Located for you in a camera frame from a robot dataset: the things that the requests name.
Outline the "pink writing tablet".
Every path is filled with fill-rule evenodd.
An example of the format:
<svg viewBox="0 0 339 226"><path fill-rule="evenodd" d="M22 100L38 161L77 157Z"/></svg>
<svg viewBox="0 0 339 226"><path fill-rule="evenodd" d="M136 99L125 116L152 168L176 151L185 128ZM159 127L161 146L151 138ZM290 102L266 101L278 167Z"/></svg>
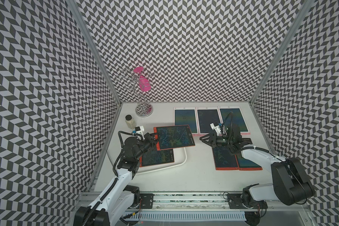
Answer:
<svg viewBox="0 0 339 226"><path fill-rule="evenodd" d="M199 134L207 134L212 131L211 123L217 126L221 123L219 112L216 107L197 107Z"/></svg>
<svg viewBox="0 0 339 226"><path fill-rule="evenodd" d="M174 125L188 125L192 134L199 134L195 107L174 107Z"/></svg>
<svg viewBox="0 0 339 226"><path fill-rule="evenodd" d="M219 106L218 109L222 122L224 122L226 117L232 113L233 124L236 124L240 128L240 133L242 135L250 135L248 125L239 106Z"/></svg>

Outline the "white plastic storage box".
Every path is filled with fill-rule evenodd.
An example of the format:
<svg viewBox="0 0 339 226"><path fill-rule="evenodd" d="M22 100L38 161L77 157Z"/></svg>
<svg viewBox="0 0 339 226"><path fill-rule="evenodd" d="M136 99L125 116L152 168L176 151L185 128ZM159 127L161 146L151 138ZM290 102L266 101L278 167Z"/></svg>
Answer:
<svg viewBox="0 0 339 226"><path fill-rule="evenodd" d="M139 169L137 171L137 175L144 175L144 174L158 172L158 171L162 171L162 170L169 170L169 169L184 165L187 161L186 149L184 147L183 148L176 148L176 149L173 149L173 152L174 152L174 162L173 163L147 166L147 167L139 167Z"/></svg>

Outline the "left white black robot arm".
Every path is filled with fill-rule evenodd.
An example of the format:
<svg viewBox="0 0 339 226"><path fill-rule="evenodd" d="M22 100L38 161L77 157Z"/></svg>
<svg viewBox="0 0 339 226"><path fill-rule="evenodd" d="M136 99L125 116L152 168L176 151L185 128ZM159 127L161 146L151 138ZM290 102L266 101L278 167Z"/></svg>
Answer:
<svg viewBox="0 0 339 226"><path fill-rule="evenodd" d="M124 131L119 131L118 136L121 151L113 165L115 176L89 206L77 210L74 226L114 226L129 207L137 207L140 203L139 188L129 183L139 169L140 157L156 148L159 136Z"/></svg>

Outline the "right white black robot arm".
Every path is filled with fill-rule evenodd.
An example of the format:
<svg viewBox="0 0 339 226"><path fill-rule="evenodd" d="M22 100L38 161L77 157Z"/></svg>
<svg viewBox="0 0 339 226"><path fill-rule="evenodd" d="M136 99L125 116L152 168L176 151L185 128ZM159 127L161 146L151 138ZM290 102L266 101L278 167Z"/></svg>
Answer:
<svg viewBox="0 0 339 226"><path fill-rule="evenodd" d="M266 201L280 201L290 206L305 204L314 197L315 188L305 168L297 158L285 158L255 146L243 138L237 125L224 129L224 125L211 125L212 131L200 137L200 140L212 148L224 148L229 154L240 154L262 169L271 173L272 181L268 184L255 184L243 189L242 205L251 209Z"/></svg>

